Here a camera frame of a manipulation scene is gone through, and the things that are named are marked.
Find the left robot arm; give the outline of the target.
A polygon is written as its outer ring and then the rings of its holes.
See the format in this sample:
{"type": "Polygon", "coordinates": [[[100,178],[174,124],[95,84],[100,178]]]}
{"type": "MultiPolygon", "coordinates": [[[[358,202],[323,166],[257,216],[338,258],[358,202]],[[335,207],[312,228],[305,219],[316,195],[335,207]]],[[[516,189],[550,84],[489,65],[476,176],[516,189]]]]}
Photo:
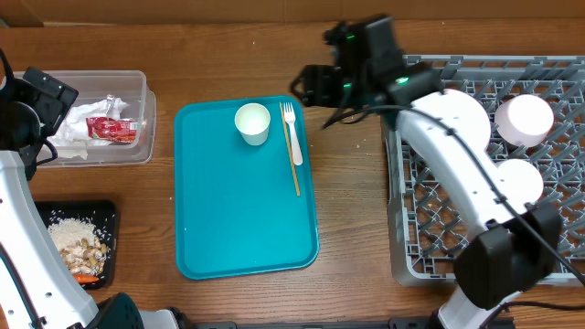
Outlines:
{"type": "Polygon", "coordinates": [[[190,328],[176,308],[141,311],[118,293],[103,302],[68,271],[37,211],[37,156],[79,93],[33,67],[1,89],[1,306],[12,328],[190,328]]]}

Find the wooden chopstick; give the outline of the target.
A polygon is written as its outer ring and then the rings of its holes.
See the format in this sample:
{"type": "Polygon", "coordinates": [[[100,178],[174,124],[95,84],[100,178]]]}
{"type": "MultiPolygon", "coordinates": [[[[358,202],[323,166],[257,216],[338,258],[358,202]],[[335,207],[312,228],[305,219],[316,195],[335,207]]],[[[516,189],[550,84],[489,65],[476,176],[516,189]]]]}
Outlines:
{"type": "Polygon", "coordinates": [[[299,187],[299,183],[298,183],[298,178],[297,178],[297,174],[296,174],[296,169],[295,169],[295,164],[293,162],[293,150],[291,147],[291,143],[290,143],[290,135],[288,132],[288,127],[287,127],[287,123],[285,121],[285,117],[284,117],[284,110],[283,110],[283,106],[282,103],[279,103],[279,107],[280,107],[280,112],[281,112],[281,117],[282,117],[282,126],[283,126],[283,131],[284,131],[284,137],[285,137],[285,142],[287,145],[287,151],[288,151],[288,155],[289,155],[289,160],[290,160],[290,167],[291,167],[291,171],[292,171],[292,179],[294,182],[294,187],[295,187],[295,192],[297,197],[301,196],[301,191],[300,191],[300,187],[299,187]]]}

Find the white plastic fork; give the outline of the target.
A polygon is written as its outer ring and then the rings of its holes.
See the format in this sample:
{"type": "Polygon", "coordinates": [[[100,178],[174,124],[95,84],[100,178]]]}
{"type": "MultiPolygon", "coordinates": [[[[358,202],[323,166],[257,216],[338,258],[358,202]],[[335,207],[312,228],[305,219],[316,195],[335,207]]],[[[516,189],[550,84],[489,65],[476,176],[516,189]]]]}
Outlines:
{"type": "Polygon", "coordinates": [[[284,112],[284,119],[288,124],[289,134],[290,134],[290,143],[292,147],[292,158],[293,163],[297,166],[303,164],[303,155],[301,151],[301,146],[298,140],[295,122],[296,116],[293,108],[293,104],[291,102],[286,102],[283,105],[283,112],[284,112]]]}

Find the nuts and rice pile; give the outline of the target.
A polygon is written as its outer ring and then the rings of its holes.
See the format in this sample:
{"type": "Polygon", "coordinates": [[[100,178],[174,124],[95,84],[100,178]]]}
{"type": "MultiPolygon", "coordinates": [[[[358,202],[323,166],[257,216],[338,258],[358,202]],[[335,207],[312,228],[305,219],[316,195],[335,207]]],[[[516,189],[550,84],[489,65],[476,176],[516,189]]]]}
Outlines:
{"type": "Polygon", "coordinates": [[[48,226],[61,258],[72,274],[97,277],[110,256],[111,234],[87,218],[59,218],[48,226]]]}

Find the orange carrot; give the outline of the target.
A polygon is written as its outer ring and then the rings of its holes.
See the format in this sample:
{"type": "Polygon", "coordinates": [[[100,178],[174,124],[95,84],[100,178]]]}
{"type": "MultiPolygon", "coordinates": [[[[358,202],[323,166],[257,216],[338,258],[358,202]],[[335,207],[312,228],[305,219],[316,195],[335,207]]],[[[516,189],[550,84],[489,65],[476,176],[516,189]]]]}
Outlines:
{"type": "Polygon", "coordinates": [[[90,275],[90,274],[76,273],[73,275],[73,277],[76,280],[76,282],[79,284],[91,284],[91,283],[94,283],[94,282],[97,282],[100,280],[98,277],[90,275]]]}

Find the large pink plate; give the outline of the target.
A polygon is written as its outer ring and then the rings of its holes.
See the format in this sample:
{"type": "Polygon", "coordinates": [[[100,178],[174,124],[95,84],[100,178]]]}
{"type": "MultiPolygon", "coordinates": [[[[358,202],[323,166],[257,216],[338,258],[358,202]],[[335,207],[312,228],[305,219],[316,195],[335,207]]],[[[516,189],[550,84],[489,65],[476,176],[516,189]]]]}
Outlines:
{"type": "Polygon", "coordinates": [[[435,92],[417,101],[419,107],[441,118],[476,151],[485,151],[491,126],[483,106],[472,96],[453,89],[435,92]]]}

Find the white bowl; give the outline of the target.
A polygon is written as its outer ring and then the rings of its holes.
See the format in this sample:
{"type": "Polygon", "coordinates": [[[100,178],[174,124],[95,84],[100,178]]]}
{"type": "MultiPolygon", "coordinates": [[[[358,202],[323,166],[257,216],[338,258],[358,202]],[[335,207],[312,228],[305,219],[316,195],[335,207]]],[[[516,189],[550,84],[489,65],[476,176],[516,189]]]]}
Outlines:
{"type": "Polygon", "coordinates": [[[529,162],[509,159],[495,164],[504,179],[501,191],[506,196],[521,200],[523,203],[535,203],[544,190],[544,182],[539,171],[529,162]]]}

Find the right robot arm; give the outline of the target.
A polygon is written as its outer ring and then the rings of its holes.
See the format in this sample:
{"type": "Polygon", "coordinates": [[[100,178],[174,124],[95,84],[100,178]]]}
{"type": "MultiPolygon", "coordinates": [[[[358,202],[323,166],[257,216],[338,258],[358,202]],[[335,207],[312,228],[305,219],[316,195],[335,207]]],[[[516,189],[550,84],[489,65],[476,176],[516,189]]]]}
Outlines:
{"type": "Polygon", "coordinates": [[[325,31],[331,66],[308,65],[292,82],[305,106],[332,110],[331,122],[384,118],[423,158],[467,228],[468,246],[453,266],[452,297],[425,321],[428,328],[485,328],[517,296],[546,278],[559,258],[562,220],[550,204],[512,192],[512,182],[471,130],[483,106],[445,88],[436,69],[408,64],[389,16],[325,31]]]}

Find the red snack wrapper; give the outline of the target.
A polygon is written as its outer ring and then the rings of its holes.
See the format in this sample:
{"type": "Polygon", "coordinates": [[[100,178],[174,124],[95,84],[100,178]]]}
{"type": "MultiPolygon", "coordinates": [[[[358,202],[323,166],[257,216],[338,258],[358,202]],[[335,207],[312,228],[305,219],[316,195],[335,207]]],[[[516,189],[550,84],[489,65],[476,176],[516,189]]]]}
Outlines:
{"type": "Polygon", "coordinates": [[[108,117],[86,119],[88,136],[92,139],[114,143],[133,143],[137,136],[138,123],[132,120],[116,120],[108,117]]]}

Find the pink bowl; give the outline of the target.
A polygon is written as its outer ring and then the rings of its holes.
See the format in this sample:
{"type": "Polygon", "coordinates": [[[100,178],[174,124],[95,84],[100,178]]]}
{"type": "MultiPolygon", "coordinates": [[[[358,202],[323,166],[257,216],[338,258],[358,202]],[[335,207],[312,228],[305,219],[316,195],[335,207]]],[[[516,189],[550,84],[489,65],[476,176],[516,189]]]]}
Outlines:
{"type": "Polygon", "coordinates": [[[553,122],[550,105],[530,94],[514,97],[495,112],[497,132],[514,146],[533,147],[540,144],[547,137],[553,122]]]}

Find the pale green cup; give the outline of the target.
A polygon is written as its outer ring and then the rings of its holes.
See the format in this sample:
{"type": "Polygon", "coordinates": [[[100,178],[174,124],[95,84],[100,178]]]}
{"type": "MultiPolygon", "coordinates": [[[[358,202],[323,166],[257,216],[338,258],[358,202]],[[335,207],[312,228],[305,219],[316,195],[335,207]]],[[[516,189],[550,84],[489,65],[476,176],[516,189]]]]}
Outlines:
{"type": "Polygon", "coordinates": [[[271,115],[265,106],[247,103],[237,110],[234,123],[247,144],[259,146],[268,138],[271,115]]]}

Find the white napkin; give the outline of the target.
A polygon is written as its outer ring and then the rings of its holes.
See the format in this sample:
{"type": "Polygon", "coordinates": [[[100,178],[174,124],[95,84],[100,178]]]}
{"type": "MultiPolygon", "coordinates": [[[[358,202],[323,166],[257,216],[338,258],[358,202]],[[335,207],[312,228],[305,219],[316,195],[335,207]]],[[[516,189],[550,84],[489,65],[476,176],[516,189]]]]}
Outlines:
{"type": "Polygon", "coordinates": [[[128,103],[112,95],[102,101],[73,107],[56,134],[48,137],[48,140],[56,147],[60,157],[80,156],[86,159],[88,146],[105,146],[112,143],[106,139],[95,139],[90,136],[86,120],[93,117],[119,120],[122,111],[128,107],[128,103]]]}

